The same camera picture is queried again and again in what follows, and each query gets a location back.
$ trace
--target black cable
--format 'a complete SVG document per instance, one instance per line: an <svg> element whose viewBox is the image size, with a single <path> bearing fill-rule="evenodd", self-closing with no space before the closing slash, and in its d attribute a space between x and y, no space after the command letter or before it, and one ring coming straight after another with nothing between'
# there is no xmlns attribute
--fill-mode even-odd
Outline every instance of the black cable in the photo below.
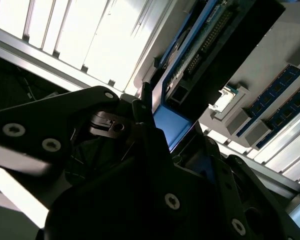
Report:
<svg viewBox="0 0 300 240"><path fill-rule="evenodd" d="M102 136L100 136L98 138L99 139L99 143L97 145L97 148L96 148L96 151L94 153L93 159L92 159L91 164L89 166L89 170L86 173L86 177L87 178L91 177L93 175L93 173L95 172L95 167L97 165L98 159L100 159L100 155L101 155L102 150L104 148L104 145L106 143L105 138L106 137L102 137Z"/></svg>
<svg viewBox="0 0 300 240"><path fill-rule="evenodd" d="M82 147L79 146L77 149L78 149L78 151L79 151L79 156L80 156L80 158L81 158L83 164L84 164L84 165L88 165L88 162L87 162L87 159L86 159L86 156L85 156L85 153L84 153Z"/></svg>

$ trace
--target blue circuit board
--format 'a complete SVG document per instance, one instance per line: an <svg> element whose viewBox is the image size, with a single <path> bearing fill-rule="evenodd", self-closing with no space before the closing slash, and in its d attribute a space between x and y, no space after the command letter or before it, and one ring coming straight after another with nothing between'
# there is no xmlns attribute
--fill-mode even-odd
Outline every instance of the blue circuit board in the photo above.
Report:
<svg viewBox="0 0 300 240"><path fill-rule="evenodd" d="M300 69L288 65L246 110L251 120L236 135L240 137L299 76Z"/></svg>
<svg viewBox="0 0 300 240"><path fill-rule="evenodd" d="M300 89L283 104L265 123L272 131L256 146L262 148L282 128L284 128L296 115L300 113Z"/></svg>

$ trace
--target white panel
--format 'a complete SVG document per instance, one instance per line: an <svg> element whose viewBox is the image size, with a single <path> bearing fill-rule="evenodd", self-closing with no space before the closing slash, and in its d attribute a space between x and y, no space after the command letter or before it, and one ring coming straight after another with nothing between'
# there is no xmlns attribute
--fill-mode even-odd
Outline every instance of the white panel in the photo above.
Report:
<svg viewBox="0 0 300 240"><path fill-rule="evenodd" d="M300 159L300 136L278 153L265 166L276 171L284 171L291 163Z"/></svg>
<svg viewBox="0 0 300 240"><path fill-rule="evenodd" d="M43 51L48 54L52 54L54 52L59 31L62 25L62 20L64 19L64 15L67 9L67 4L67 0L55 0L50 23L48 25L44 45L42 48Z"/></svg>
<svg viewBox="0 0 300 240"><path fill-rule="evenodd" d="M300 178L300 161L284 172L283 175L294 181L298 180Z"/></svg>
<svg viewBox="0 0 300 240"><path fill-rule="evenodd" d="M107 12L84 64L88 74L123 91L165 6L158 0L121 0Z"/></svg>
<svg viewBox="0 0 300 240"><path fill-rule="evenodd" d="M2 168L0 168L0 192L40 229L45 226L48 209Z"/></svg>
<svg viewBox="0 0 300 240"><path fill-rule="evenodd" d="M246 156L250 159L254 159L258 155L259 151L256 149L252 149Z"/></svg>
<svg viewBox="0 0 300 240"><path fill-rule="evenodd" d="M207 126L203 125L202 123L200 123L200 127L202 129L202 132L204 132L205 130L209 129Z"/></svg>
<svg viewBox="0 0 300 240"><path fill-rule="evenodd" d="M22 38L30 0L0 0L0 28Z"/></svg>
<svg viewBox="0 0 300 240"><path fill-rule="evenodd" d="M107 0L77 0L71 6L61 34L59 59L81 69Z"/></svg>
<svg viewBox="0 0 300 240"><path fill-rule="evenodd" d="M258 153L254 160L268 162L300 135L300 113L274 136Z"/></svg>
<svg viewBox="0 0 300 240"><path fill-rule="evenodd" d="M241 154L243 154L247 150L246 147L244 147L244 146L236 143L235 141L231 141L228 144L228 147L231 148L231 149L233 149L233 150L235 150L235 151L237 151L238 153L241 153Z"/></svg>
<svg viewBox="0 0 300 240"><path fill-rule="evenodd" d="M221 135L220 133L214 131L214 130L211 130L209 133L208 133L208 136L214 140L216 140L217 142L221 143L221 144L224 144L225 141L228 140L228 138L226 138L225 136Z"/></svg>
<svg viewBox="0 0 300 240"><path fill-rule="evenodd" d="M45 31L48 26L49 15L53 0L35 0L29 27L29 43L41 48Z"/></svg>

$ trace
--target small white component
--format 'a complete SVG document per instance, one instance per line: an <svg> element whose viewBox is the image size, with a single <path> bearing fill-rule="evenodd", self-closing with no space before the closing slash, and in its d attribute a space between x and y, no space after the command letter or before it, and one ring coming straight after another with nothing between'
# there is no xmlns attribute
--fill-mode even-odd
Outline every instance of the small white component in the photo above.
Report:
<svg viewBox="0 0 300 240"><path fill-rule="evenodd" d="M222 113L222 111L226 109L226 107L232 101L232 99L234 99L236 94L226 86L219 92L221 93L221 97L219 97L219 99L215 102L214 105L209 104L209 109L217 113Z"/></svg>

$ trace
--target screw head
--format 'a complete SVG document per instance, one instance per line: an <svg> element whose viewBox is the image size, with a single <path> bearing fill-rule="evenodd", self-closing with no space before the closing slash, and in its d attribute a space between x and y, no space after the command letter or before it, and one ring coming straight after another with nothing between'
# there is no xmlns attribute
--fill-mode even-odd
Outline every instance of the screw head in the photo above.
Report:
<svg viewBox="0 0 300 240"><path fill-rule="evenodd" d="M231 224L234 228L234 230L240 234L241 236L246 235L246 229L245 226L240 222L238 219L234 218L231 220Z"/></svg>
<svg viewBox="0 0 300 240"><path fill-rule="evenodd" d="M215 141L212 140L212 138L209 138L209 142L212 144L212 145L215 145Z"/></svg>
<svg viewBox="0 0 300 240"><path fill-rule="evenodd" d="M236 161L238 164L242 165L242 161L240 160L240 158L236 157L236 158L235 158L235 161Z"/></svg>
<svg viewBox="0 0 300 240"><path fill-rule="evenodd" d="M61 143L54 138L47 138L42 141L42 147L44 150L54 153L61 149Z"/></svg>
<svg viewBox="0 0 300 240"><path fill-rule="evenodd" d="M105 92L104 95L109 98L109 99L113 99L114 96L110 93L110 92Z"/></svg>
<svg viewBox="0 0 300 240"><path fill-rule="evenodd" d="M169 206L169 208L173 210L178 210L180 208L179 199L173 195L172 193L167 193L164 196L165 203Z"/></svg>
<svg viewBox="0 0 300 240"><path fill-rule="evenodd" d="M9 137L21 137L25 134L26 129L18 123L8 123L3 126L2 131Z"/></svg>

